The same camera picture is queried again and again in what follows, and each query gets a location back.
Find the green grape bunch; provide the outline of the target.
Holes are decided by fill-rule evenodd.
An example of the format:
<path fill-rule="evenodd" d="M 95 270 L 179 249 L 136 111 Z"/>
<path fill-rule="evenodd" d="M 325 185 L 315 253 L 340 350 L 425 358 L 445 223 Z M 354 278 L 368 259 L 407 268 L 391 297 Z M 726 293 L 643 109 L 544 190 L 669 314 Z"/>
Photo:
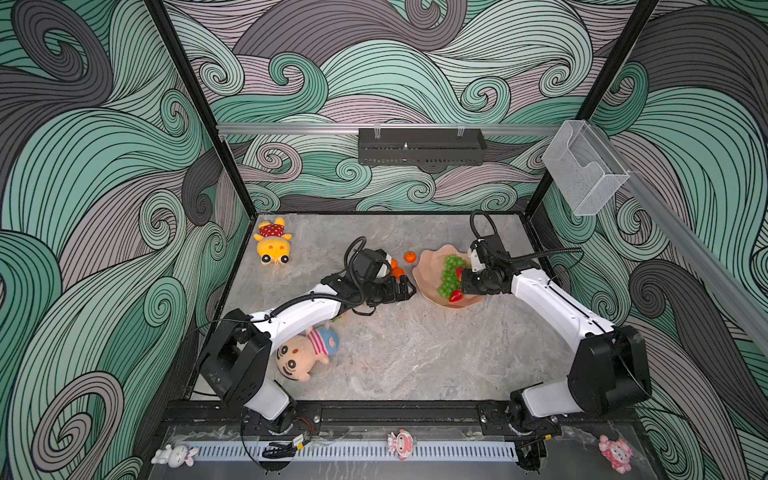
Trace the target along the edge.
<path fill-rule="evenodd" d="M 451 293 L 456 290 L 461 290 L 461 281 L 456 277 L 457 267 L 466 267 L 466 261 L 457 254 L 448 255 L 443 262 L 443 271 L 441 274 L 441 284 L 438 287 L 438 294 L 444 299 L 449 301 Z"/>

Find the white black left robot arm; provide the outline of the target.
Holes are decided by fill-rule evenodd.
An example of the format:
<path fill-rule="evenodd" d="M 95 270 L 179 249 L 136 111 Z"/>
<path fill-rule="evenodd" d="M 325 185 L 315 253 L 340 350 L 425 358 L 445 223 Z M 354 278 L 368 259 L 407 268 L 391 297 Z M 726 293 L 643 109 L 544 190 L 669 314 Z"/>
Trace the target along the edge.
<path fill-rule="evenodd" d="M 311 364 L 329 360 L 338 349 L 331 320 L 348 311 L 370 316 L 378 306 L 416 293 L 391 256 L 367 248 L 365 237 L 349 245 L 343 263 L 303 295 L 253 314 L 235 309 L 213 327 L 196 367 L 227 407 L 258 413 L 272 431 L 289 429 L 296 402 L 268 377 L 268 364 L 287 380 L 307 381 Z"/>

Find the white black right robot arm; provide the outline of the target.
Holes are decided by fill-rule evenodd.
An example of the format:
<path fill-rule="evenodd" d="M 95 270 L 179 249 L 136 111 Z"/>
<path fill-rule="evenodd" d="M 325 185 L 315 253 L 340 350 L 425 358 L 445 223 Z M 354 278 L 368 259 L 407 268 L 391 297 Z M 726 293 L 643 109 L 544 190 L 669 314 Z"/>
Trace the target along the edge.
<path fill-rule="evenodd" d="M 602 416 L 648 400 L 652 394 L 646 343 L 634 327 L 617 327 L 579 303 L 536 262 L 512 256 L 497 231 L 477 234 L 470 264 L 458 277 L 473 296 L 510 294 L 542 317 L 571 349 L 568 374 L 510 395 L 514 431 L 550 432 L 559 416 Z"/>

